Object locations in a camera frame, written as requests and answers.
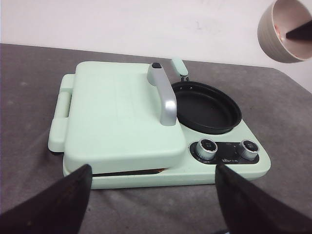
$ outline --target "black control panel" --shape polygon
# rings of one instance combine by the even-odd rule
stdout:
[[[205,164],[256,164],[259,161],[259,155],[254,160],[246,160],[242,158],[236,151],[239,142],[216,142],[218,150],[211,160],[204,160],[200,158],[196,152],[196,145],[198,142],[194,142],[190,145],[191,155],[199,162]]]

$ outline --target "gray surface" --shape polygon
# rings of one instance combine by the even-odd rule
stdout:
[[[81,61],[169,60],[1,45],[1,210],[62,178],[62,156],[47,149],[60,81]],[[312,95],[268,68],[187,61],[190,79],[230,95],[267,150],[272,167],[254,183],[312,217]],[[80,233],[212,233],[224,229],[214,185],[91,191]]]

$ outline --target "white wall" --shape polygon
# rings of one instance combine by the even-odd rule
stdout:
[[[1,42],[273,67],[312,92],[312,60],[282,64],[258,44],[272,2],[2,0]]]

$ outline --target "side handle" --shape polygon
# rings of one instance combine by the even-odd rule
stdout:
[[[176,96],[165,73],[159,63],[153,63],[148,68],[147,79],[149,83],[156,86],[160,101],[161,114],[160,123],[164,126],[176,124]]]

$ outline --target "nonstick pan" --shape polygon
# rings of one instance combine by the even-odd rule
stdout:
[[[172,64],[181,76],[181,82],[172,84],[180,123],[195,131],[215,135],[227,133],[240,123],[242,113],[233,99],[212,86],[189,81],[182,60],[173,59]]]

